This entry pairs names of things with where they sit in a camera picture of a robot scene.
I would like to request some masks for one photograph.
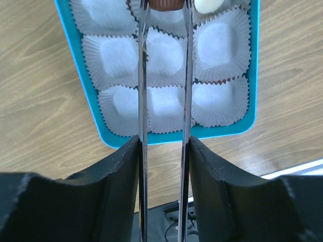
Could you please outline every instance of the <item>black cable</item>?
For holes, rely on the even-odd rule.
[[[192,218],[191,214],[188,213],[187,215],[188,215],[188,219],[191,221],[193,227],[195,228],[195,224],[194,224],[194,221],[193,221],[193,218]]]
[[[168,231],[173,228],[174,226],[177,226],[178,225],[178,222],[174,222],[173,224],[171,224],[167,229],[166,229],[166,232],[165,232],[165,235],[164,235],[164,239],[165,239],[165,242],[169,242],[169,240],[167,239],[167,233]],[[195,230],[189,230],[187,231],[187,236],[190,236],[190,235],[197,235],[198,236],[198,232],[195,231]]]
[[[165,242],[169,242],[169,240],[167,239],[167,233],[168,231],[174,227],[174,226],[177,226],[178,225],[178,222],[174,222],[173,224],[171,224],[167,229],[166,229],[166,232],[165,232],[165,235],[164,235],[164,238],[165,238]]]
[[[192,235],[192,234],[195,234],[195,235],[197,235],[197,236],[198,236],[198,232],[197,232],[197,231],[195,231],[195,230],[189,230],[189,231],[187,231],[187,236],[190,236],[190,235]]]

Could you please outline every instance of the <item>wooden table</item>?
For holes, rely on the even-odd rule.
[[[209,148],[257,175],[323,157],[322,12],[322,0],[262,0],[256,124]],[[66,178],[113,151],[53,1],[0,1],[0,171]],[[149,147],[150,207],[178,199],[180,154],[180,143]]]

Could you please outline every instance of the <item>metal tweezers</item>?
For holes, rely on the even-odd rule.
[[[141,242],[148,242],[147,212],[148,212],[148,161],[147,161],[147,81],[146,81],[146,40],[149,30],[150,8],[159,11],[174,11],[184,8],[184,20],[187,33],[186,52],[186,77],[185,77],[185,102],[184,102],[184,127],[181,161],[181,191],[178,221],[178,242],[186,241],[187,234],[187,209],[189,187],[189,139],[191,129],[191,104],[193,83],[193,21],[192,0],[160,1],[164,4],[176,6],[165,8],[158,6],[156,0],[141,0],[139,16],[139,68],[138,68],[138,103],[139,103],[139,226]]]

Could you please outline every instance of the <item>white paper cup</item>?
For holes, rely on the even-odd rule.
[[[194,31],[194,77],[216,82],[240,77],[250,62],[250,20],[246,11],[232,9]]]
[[[147,88],[148,126],[164,134],[183,129],[184,88],[177,86]]]
[[[98,102],[108,129],[119,136],[138,134],[138,90],[113,86],[98,94]]]
[[[228,11],[232,8],[242,8],[245,10],[249,10],[250,0],[224,0],[222,5],[210,14],[200,14],[196,10],[195,5],[193,5],[193,24],[199,26],[202,23],[205,23],[210,19],[214,18],[216,15],[222,14],[224,11]]]
[[[130,0],[130,10],[137,20],[140,15],[140,2],[141,0]],[[164,33],[179,37],[187,36],[184,21],[184,9],[166,12],[151,9],[149,23],[151,26],[158,28]]]
[[[187,38],[173,38],[150,27],[147,37],[147,85],[185,86]]]
[[[77,28],[83,34],[135,34],[138,24],[124,0],[70,0]]]
[[[113,85],[138,85],[138,42],[133,37],[84,35],[82,47],[97,90]]]
[[[192,117],[203,127],[232,125],[247,113],[248,94],[248,80],[245,77],[221,85],[194,83]]]

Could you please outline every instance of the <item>white object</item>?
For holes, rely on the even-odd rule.
[[[122,36],[138,30],[125,0],[71,0],[70,3],[81,33]]]
[[[323,159],[291,166],[286,169],[263,175],[262,178],[274,179],[281,175],[323,175]]]
[[[223,2],[217,9],[215,9],[213,12],[208,11],[208,13],[199,13],[198,8],[201,4],[200,1],[205,1],[205,0],[198,0],[194,1],[194,8],[193,8],[193,23],[196,25],[200,25],[201,23],[205,23],[206,21],[210,20],[216,15],[223,14],[224,12],[229,11],[230,9],[233,8],[242,8],[245,10],[250,9],[250,0],[207,0],[210,2],[214,3],[219,3]]]
[[[134,38],[84,35],[82,47],[97,90],[113,85],[138,85],[138,42]]]
[[[194,77],[216,82],[242,76],[250,62],[250,20],[242,9],[232,9],[194,31]]]
[[[248,94],[245,77],[221,85],[194,83],[192,118],[203,127],[232,125],[247,113]]]
[[[150,27],[147,37],[147,85],[185,86],[186,42]]]
[[[113,86],[99,92],[98,102],[106,126],[119,136],[138,134],[138,90]]]
[[[147,88],[148,126],[163,134],[183,129],[184,88]]]
[[[224,0],[195,0],[194,5],[200,14],[210,14],[215,12]]]

